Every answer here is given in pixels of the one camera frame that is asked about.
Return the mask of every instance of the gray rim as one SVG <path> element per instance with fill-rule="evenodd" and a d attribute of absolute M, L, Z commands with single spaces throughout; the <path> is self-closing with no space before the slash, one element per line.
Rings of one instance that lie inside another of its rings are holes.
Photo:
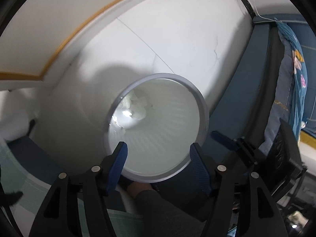
<path fill-rule="evenodd" d="M 152 75 L 143 77 L 142 79 L 137 80 L 134 83 L 132 83 L 131 85 L 127 86 L 112 103 L 110 110 L 105 118 L 104 131 L 103 131 L 104 132 L 103 142 L 104 142 L 105 152 L 107 155 L 112 154 L 111 149 L 110 149 L 110 145 L 109 145 L 109 140 L 108 140 L 108 132 L 109 132 L 109 124 L 111 122 L 111 117 L 112 117 L 115 109 L 117 108 L 117 106 L 119 105 L 121 100 L 131 90 L 133 90 L 135 87 L 139 86 L 140 84 L 143 84 L 147 81 L 154 80 L 154 79 L 173 80 L 173 81 L 185 86 L 189 90 L 189 92 L 194 96 L 194 98 L 197 102 L 197 106 L 199 109 L 199 115 L 200 115 L 200 127 L 199 127 L 199 131 L 197 134 L 196 142 L 201 146 L 203 145 L 203 143 L 206 139 L 207 130 L 208 130 L 208 126 L 209 126 L 209 112 L 208 112 L 208 108 L 207 108 L 207 105 L 206 105 L 206 102 L 204 100 L 203 95 L 195 87 L 194 84 L 192 84 L 188 79 L 186 79 L 184 77 L 181 77 L 181 76 L 175 75 L 175 74 L 170 74 L 170 73 L 157 73 L 157 74 L 152 74 Z M 169 172 L 163 173 L 161 175 L 139 176 L 139 175 L 135 175 L 131 172 L 128 172 L 125 169 L 123 169 L 122 175 L 133 180 L 133 181 L 138 181 L 138 182 L 143 182 L 143 183 L 160 182 L 160 181 L 166 180 L 166 179 L 176 175 L 177 173 L 179 173 L 181 170 L 183 170 L 190 163 L 190 161 L 191 161 L 191 159 L 190 159 L 190 154 L 188 151 L 188 155 L 176 167 L 174 167 Z"/>

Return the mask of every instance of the bright light spot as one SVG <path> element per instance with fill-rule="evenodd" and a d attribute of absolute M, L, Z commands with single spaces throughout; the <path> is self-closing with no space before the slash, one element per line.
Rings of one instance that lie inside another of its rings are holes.
<path fill-rule="evenodd" d="M 124 116 L 130 117 L 132 113 L 130 111 L 122 111 Z"/>

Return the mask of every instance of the silver screw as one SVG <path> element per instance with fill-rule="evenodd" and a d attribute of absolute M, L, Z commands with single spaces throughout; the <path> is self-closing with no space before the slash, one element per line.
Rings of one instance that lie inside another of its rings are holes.
<path fill-rule="evenodd" d="M 99 166 L 93 166 L 92 168 L 91 168 L 91 171 L 92 172 L 98 172 L 98 171 L 100 171 L 100 167 Z"/>
<path fill-rule="evenodd" d="M 218 169 L 219 171 L 221 171 L 221 172 L 225 172 L 225 171 L 226 171 L 226 167 L 225 167 L 224 165 L 219 165 L 219 166 L 217 167 L 217 169 Z"/>
<path fill-rule="evenodd" d="M 251 176 L 255 179 L 259 178 L 259 174 L 257 172 L 252 172 Z"/>
<path fill-rule="evenodd" d="M 66 176 L 67 176 L 67 174 L 66 174 L 65 172 L 60 173 L 60 174 L 58 175 L 58 177 L 59 177 L 60 179 L 64 179 L 64 178 L 66 178 Z"/>

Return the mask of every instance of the person's leg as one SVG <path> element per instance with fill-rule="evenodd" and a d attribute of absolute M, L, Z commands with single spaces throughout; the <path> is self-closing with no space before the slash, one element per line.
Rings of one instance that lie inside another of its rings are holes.
<path fill-rule="evenodd" d="M 143 214 L 145 236 L 199 237 L 204 223 L 164 200 L 148 183 L 133 182 L 127 187 Z"/>

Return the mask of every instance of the gray pants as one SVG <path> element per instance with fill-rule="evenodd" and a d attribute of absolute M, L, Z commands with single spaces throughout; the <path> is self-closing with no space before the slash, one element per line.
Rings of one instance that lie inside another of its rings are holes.
<path fill-rule="evenodd" d="M 140 192 L 136 205 L 143 215 L 145 237 L 199 237 L 202 233 L 204 223 L 164 200 L 156 191 Z"/>

